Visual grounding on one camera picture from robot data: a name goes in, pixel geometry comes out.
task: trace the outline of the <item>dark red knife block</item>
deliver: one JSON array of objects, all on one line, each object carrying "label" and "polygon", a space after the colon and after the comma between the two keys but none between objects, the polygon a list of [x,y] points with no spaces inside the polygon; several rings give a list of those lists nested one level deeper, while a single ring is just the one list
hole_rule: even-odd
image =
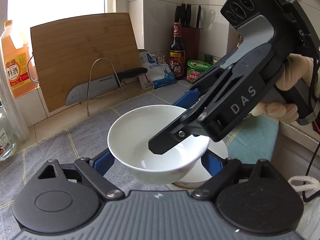
[{"label": "dark red knife block", "polygon": [[181,39],[185,48],[184,75],[187,75],[187,62],[198,59],[200,28],[181,27]]}]

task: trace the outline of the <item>wooden cutting board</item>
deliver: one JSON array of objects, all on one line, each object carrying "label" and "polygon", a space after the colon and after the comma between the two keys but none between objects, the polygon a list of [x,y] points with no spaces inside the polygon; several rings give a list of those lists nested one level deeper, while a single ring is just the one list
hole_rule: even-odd
[{"label": "wooden cutting board", "polygon": [[[30,29],[40,87],[49,112],[66,104],[69,92],[89,81],[95,60],[109,59],[116,72],[141,67],[129,13],[103,13],[62,19]],[[98,62],[92,80],[113,74]]]}]

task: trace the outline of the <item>bowl rim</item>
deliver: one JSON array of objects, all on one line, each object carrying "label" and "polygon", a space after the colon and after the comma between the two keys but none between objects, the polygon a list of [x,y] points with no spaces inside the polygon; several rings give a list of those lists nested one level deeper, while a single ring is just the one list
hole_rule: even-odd
[{"label": "bowl rim", "polygon": [[175,168],[175,169],[170,169],[170,170],[148,170],[148,169],[142,169],[142,168],[138,168],[138,167],[135,167],[135,166],[132,166],[130,164],[127,164],[125,162],[123,162],[122,160],[120,160],[112,151],[112,149],[109,147],[109,136],[110,136],[110,131],[111,129],[113,128],[113,126],[115,125],[115,123],[120,120],[122,117],[124,117],[125,115],[131,113],[131,112],[134,112],[134,111],[137,111],[141,108],[146,108],[146,107],[154,107],[154,106],[165,106],[165,107],[175,107],[175,108],[181,108],[181,109],[184,109],[186,110],[185,108],[183,107],[179,107],[179,106],[173,106],[173,105],[150,105],[150,106],[141,106],[141,107],[138,107],[138,108],[135,108],[123,115],[121,115],[110,127],[109,129],[109,132],[108,132],[108,137],[107,137],[107,143],[108,143],[108,149],[109,151],[111,152],[111,154],[114,156],[114,158],[116,158],[118,161],[120,161],[124,166],[126,167],[129,167],[133,170],[136,170],[136,171],[143,171],[143,172],[148,172],[148,173],[159,173],[159,172],[171,172],[171,171],[176,171],[176,170],[179,170],[179,169],[183,169],[183,168],[186,168],[187,166],[191,165],[192,163],[196,162],[199,158],[201,158],[201,156],[205,153],[205,151],[208,149],[209,147],[209,144],[210,144],[210,137],[208,136],[204,136],[204,135],[200,135],[200,136],[203,136],[203,137],[206,137],[208,142],[207,142],[207,147],[206,147],[206,150],[203,152],[203,153],[199,153],[195,159],[189,161],[188,163],[184,164],[183,166],[180,166],[178,168]]}]

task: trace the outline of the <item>cooking wine bottle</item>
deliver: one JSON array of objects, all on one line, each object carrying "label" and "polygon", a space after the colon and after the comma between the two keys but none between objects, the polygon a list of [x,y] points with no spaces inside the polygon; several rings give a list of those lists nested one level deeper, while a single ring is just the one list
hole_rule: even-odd
[{"label": "cooking wine bottle", "polygon": [[184,75],[184,46],[181,41],[181,23],[173,24],[173,43],[170,46],[169,67],[177,80]]}]

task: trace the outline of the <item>ribbed gray surface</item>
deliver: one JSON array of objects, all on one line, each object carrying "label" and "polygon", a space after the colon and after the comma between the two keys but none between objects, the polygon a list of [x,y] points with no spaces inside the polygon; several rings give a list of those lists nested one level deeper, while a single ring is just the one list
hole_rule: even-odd
[{"label": "ribbed gray surface", "polygon": [[100,215],[80,230],[60,236],[21,232],[15,240],[302,240],[291,232],[282,236],[251,236],[235,232],[210,202],[185,191],[132,191],[121,201],[107,203]]}]

